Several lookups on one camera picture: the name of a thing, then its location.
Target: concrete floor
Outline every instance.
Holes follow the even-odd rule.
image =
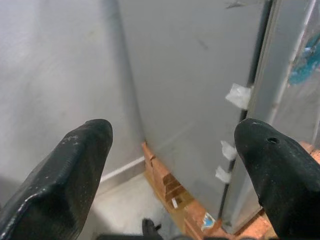
[[[159,233],[164,240],[181,234],[140,174],[95,198],[78,239],[95,239],[101,233],[141,235],[143,218],[161,223]]]

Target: gray metal panel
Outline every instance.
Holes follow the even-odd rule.
[[[274,2],[247,114],[249,118],[273,123],[314,3],[314,0]],[[259,209],[250,177],[237,157],[222,213],[223,228],[229,233],[236,232]]]
[[[119,0],[146,140],[177,179],[217,218],[241,110],[225,100],[246,86],[264,3]]]
[[[108,119],[104,174],[142,155],[115,0],[0,1],[0,203],[71,129]]]

